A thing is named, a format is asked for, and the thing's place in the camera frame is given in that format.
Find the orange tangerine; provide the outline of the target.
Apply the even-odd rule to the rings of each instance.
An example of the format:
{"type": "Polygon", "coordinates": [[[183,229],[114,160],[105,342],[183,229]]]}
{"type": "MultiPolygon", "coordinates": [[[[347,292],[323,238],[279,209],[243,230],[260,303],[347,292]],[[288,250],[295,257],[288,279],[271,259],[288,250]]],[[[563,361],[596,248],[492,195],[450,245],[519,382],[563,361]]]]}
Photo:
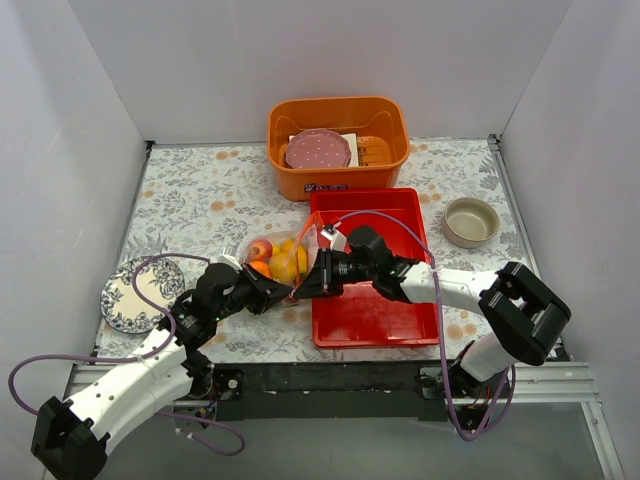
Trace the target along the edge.
{"type": "Polygon", "coordinates": [[[271,270],[266,262],[254,260],[249,262],[248,265],[264,277],[272,279],[271,270]]]}

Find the yellow lemon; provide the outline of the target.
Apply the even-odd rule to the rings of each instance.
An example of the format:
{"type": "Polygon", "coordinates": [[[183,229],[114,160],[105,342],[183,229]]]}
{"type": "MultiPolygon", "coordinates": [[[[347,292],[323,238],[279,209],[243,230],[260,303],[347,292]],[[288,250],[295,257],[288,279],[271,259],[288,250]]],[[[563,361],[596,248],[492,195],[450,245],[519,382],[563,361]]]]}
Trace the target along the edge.
{"type": "Polygon", "coordinates": [[[269,260],[269,269],[272,279],[289,287],[292,296],[300,276],[297,256],[291,252],[277,253],[269,260]]]}

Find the clear zip top bag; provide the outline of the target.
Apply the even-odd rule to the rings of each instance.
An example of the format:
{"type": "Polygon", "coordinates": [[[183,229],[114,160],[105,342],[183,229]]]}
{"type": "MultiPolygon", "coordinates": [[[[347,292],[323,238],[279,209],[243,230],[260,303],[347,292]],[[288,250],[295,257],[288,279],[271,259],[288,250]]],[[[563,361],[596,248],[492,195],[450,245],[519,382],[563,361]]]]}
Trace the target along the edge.
{"type": "Polygon", "coordinates": [[[312,213],[293,230],[265,230],[241,249],[239,260],[267,279],[296,290],[309,276],[320,248],[323,222],[312,213]]]}

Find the red pomegranate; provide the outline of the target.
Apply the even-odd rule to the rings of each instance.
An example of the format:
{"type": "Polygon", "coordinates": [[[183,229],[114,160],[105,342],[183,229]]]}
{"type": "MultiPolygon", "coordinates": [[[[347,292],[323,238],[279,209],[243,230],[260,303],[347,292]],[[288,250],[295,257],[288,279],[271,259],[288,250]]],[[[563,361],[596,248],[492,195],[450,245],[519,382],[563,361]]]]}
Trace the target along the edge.
{"type": "Polygon", "coordinates": [[[265,238],[259,238],[249,244],[246,261],[259,261],[267,263],[272,255],[273,244],[265,238]]]}

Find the yellow green mango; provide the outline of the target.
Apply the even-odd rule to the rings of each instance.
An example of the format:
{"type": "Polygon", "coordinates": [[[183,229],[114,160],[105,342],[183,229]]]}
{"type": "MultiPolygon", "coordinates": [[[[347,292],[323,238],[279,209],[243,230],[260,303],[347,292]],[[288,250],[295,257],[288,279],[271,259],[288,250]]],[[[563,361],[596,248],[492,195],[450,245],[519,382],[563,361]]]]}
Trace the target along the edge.
{"type": "Polygon", "coordinates": [[[280,245],[284,254],[286,271],[306,276],[308,273],[308,253],[306,247],[294,238],[284,240],[280,245]]]}

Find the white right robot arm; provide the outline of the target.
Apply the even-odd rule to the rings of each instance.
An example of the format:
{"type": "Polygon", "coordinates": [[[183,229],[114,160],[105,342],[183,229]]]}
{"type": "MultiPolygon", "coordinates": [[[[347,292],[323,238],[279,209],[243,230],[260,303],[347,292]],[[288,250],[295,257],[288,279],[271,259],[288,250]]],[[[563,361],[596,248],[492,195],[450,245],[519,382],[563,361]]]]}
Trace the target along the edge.
{"type": "Polygon", "coordinates": [[[490,334],[466,346],[444,379],[464,397],[475,397],[496,374],[521,362],[542,365],[571,318],[571,310],[525,265],[510,261],[500,270],[438,270],[426,261],[394,254],[369,226],[346,238],[347,251],[322,248],[297,299],[337,297],[345,286],[370,282],[383,298],[434,304],[483,316],[490,334]]]}

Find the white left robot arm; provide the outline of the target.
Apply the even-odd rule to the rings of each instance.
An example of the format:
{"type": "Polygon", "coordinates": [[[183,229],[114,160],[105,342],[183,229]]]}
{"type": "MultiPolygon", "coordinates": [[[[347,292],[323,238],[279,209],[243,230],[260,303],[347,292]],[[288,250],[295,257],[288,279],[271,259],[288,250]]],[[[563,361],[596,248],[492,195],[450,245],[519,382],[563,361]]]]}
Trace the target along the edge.
{"type": "Polygon", "coordinates": [[[262,314],[289,296],[294,284],[249,264],[209,265],[126,363],[68,399],[53,397],[40,407],[32,454],[57,479],[95,478],[111,450],[165,405],[211,392],[213,367],[199,350],[221,320],[242,310],[262,314]]]}

